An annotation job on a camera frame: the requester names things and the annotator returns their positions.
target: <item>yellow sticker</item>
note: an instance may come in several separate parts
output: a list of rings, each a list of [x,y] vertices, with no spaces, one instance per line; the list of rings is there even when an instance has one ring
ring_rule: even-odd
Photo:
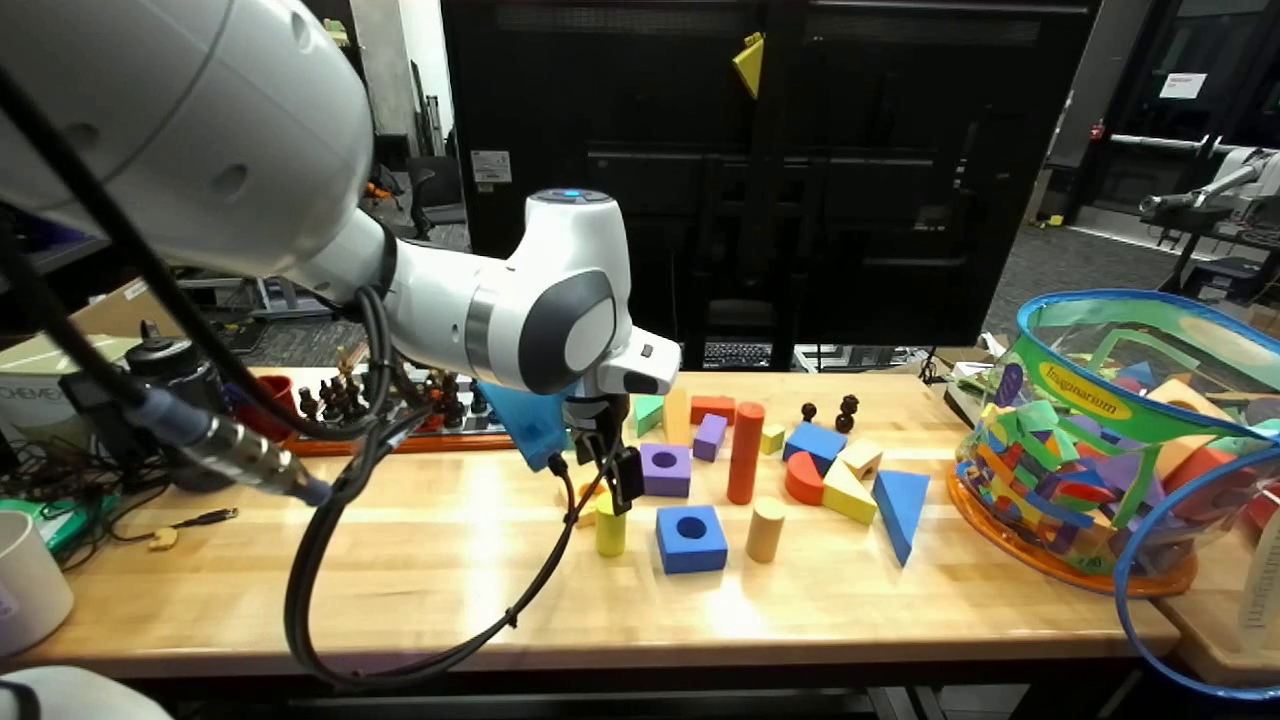
[[[1073,377],[1059,363],[1041,363],[1041,377],[1053,389],[1053,396],[1083,409],[1090,416],[1100,416],[1100,422],[1127,422],[1133,416],[1133,409],[1121,396]]]

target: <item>white container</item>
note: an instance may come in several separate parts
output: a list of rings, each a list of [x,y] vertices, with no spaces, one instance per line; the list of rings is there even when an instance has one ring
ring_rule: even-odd
[[[72,618],[72,590],[34,516],[0,512],[0,662],[40,643]]]

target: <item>monitor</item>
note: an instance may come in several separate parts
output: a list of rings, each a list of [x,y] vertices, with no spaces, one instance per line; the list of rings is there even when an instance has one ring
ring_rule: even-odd
[[[1092,6],[443,0],[472,248],[621,202],[634,317],[686,339],[972,343]],[[732,58],[763,34],[759,97]]]

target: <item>wooden table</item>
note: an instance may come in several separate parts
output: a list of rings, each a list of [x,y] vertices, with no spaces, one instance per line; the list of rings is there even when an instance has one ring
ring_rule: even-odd
[[[832,426],[843,393],[860,396],[856,441],[884,450],[884,470],[934,474],[910,569],[882,520],[860,528],[824,508],[787,506],[775,566],[745,558],[747,508],[724,501],[724,470],[698,470],[693,501],[720,508],[727,569],[666,576],[651,512],[640,501],[629,554],[600,562],[582,528],[561,576],[470,669],[977,669],[1003,662],[1125,662],[1108,596],[1048,580],[981,541],[947,506],[941,476],[965,426],[918,377],[681,377],[681,389],[770,404],[800,422],[800,404]],[[781,460],[759,460],[755,496],[781,494]],[[114,678],[298,678],[286,649],[286,573],[309,508],[230,489],[166,496],[128,528],[158,528],[209,508],[242,508],[234,526],[190,528],[171,554],[109,545],[72,573],[77,618],[28,664],[89,664]],[[495,619],[527,584],[561,528],[561,483],[533,476],[517,453],[392,458],[331,541],[317,594],[321,649],[345,664],[385,664],[450,649]],[[1139,633],[1169,651],[1177,629],[1135,604]]]
[[[1280,619],[1263,635],[1240,642],[1240,600],[1254,566],[1244,534],[1204,535],[1191,594],[1160,600],[1186,633],[1177,658],[1208,683],[1280,683]]]

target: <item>transparent plastic bin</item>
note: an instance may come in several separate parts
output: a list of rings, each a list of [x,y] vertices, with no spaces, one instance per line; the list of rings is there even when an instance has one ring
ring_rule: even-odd
[[[1012,558],[1095,594],[1169,494],[1280,435],[1280,343],[1186,295],[1036,295],[996,371],[954,501]],[[1197,534],[1231,526],[1272,474],[1240,470],[1172,508],[1127,596],[1186,594]]]

